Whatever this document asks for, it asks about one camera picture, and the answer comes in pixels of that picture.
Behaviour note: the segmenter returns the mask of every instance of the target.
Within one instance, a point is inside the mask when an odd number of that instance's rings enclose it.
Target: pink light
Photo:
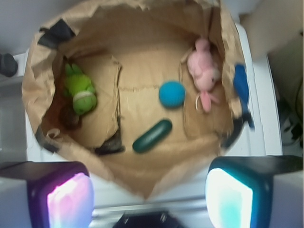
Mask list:
[[[94,190],[91,179],[78,173],[47,196],[51,228],[88,227],[94,209]]]

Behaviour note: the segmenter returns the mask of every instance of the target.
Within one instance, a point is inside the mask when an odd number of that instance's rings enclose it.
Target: blue plastic toy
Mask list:
[[[177,81],[169,81],[160,87],[159,99],[166,108],[177,108],[185,100],[185,87]]]
[[[233,86],[239,96],[239,99],[241,101],[243,115],[250,114],[250,111],[248,109],[248,103],[249,103],[249,87],[247,83],[247,74],[245,67],[241,64],[236,64],[235,66],[235,76],[233,80]],[[254,128],[254,123],[252,118],[248,120],[248,124],[250,128]]]

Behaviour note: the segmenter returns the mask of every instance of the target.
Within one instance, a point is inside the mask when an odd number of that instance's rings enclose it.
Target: green rubber toy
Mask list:
[[[172,130],[172,122],[169,119],[160,120],[151,129],[146,131],[133,143],[133,150],[143,153],[152,149],[157,143],[163,140]]]
[[[66,64],[65,94],[73,97],[73,109],[77,115],[93,110],[97,105],[96,91],[91,79],[76,64]]]

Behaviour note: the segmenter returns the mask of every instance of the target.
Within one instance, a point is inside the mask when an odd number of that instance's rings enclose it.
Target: pink plush toy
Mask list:
[[[211,101],[219,103],[219,100],[209,92],[220,79],[221,74],[217,64],[213,62],[209,41],[199,38],[195,42],[195,48],[196,50],[190,54],[187,62],[189,73],[200,91],[195,101],[195,107],[198,109],[197,102],[200,98],[204,111],[208,113],[211,110]]]

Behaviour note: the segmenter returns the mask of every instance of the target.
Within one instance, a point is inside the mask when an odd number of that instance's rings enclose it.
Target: dark green cucumber toy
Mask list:
[[[143,153],[151,149],[160,140],[166,137],[172,130],[172,122],[169,119],[163,119],[140,136],[134,143],[133,149],[137,153]]]

